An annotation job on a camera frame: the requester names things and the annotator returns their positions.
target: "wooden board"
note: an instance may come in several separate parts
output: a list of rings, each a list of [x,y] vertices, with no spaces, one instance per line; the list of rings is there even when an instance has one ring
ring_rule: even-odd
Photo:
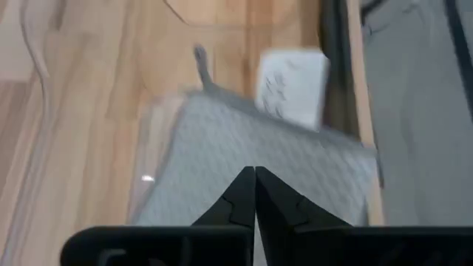
[[[311,6],[315,1],[215,1],[197,7],[191,6],[192,0],[180,4],[189,7],[189,16],[198,15],[193,18],[198,24],[236,25],[227,33],[208,27],[194,30],[156,0],[62,0],[51,7],[57,11],[54,23],[40,47],[50,73],[51,130],[33,162],[35,171],[24,175],[41,119],[37,78],[27,82],[27,89],[18,85],[29,95],[22,100],[24,107],[15,107],[24,108],[15,112],[19,118],[14,120],[21,122],[3,129],[16,141],[11,158],[5,160],[11,162],[10,169],[0,177],[2,265],[56,265],[62,245],[74,232],[126,223],[133,209],[130,199],[140,195],[140,188],[131,190],[135,171],[141,167],[154,173],[182,102],[169,101],[167,111],[150,118],[155,143],[139,141],[140,117],[154,96],[200,85],[192,55],[196,42],[208,49],[214,80],[247,97],[253,95],[263,50],[319,45],[318,19],[307,13],[317,14]],[[349,8],[353,27],[359,27],[353,15],[358,8]],[[255,25],[265,29],[255,30]],[[361,44],[361,34],[352,34],[352,41]],[[352,49],[358,56],[353,59],[359,61],[361,55],[362,60],[361,46]],[[364,73],[356,71],[362,137],[369,142],[372,129],[362,106],[367,97]],[[19,91],[8,94],[8,99],[20,101]],[[13,100],[7,102],[0,109],[10,109]],[[157,148],[149,150],[148,144]],[[149,161],[136,158],[143,150]]]

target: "light wood floor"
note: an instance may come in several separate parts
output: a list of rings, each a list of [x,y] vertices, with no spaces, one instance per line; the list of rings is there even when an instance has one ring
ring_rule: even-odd
[[[139,141],[140,118],[152,98],[200,85],[195,43],[207,48],[214,80],[245,97],[261,51],[319,45],[319,0],[195,3],[169,0],[182,22],[156,0],[56,2],[38,42],[52,131],[33,173],[25,169],[42,114],[38,77],[0,81],[2,265],[56,265],[74,232],[126,223],[142,191],[133,189],[136,169],[155,173],[181,101],[154,109],[147,143]]]

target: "gray cloth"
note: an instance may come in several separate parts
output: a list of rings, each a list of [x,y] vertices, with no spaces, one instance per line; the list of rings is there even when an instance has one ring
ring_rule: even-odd
[[[192,224],[245,166],[268,168],[350,224],[366,221],[374,151],[338,132],[316,133],[275,120],[249,100],[209,89],[189,95],[156,187],[135,224]],[[265,265],[257,224],[254,264]]]

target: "paper tag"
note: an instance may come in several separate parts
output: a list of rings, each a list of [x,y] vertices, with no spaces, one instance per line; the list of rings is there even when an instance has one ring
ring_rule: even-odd
[[[262,55],[256,107],[274,117],[318,130],[328,59],[320,50],[271,50]]]

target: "quilted fabric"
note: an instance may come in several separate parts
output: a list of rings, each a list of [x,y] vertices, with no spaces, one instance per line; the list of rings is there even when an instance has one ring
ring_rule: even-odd
[[[365,221],[375,154],[338,132],[286,124],[217,90],[189,95],[173,138],[137,225],[190,225],[245,166],[268,168],[350,224]],[[255,237],[255,265],[264,265],[257,229]]]

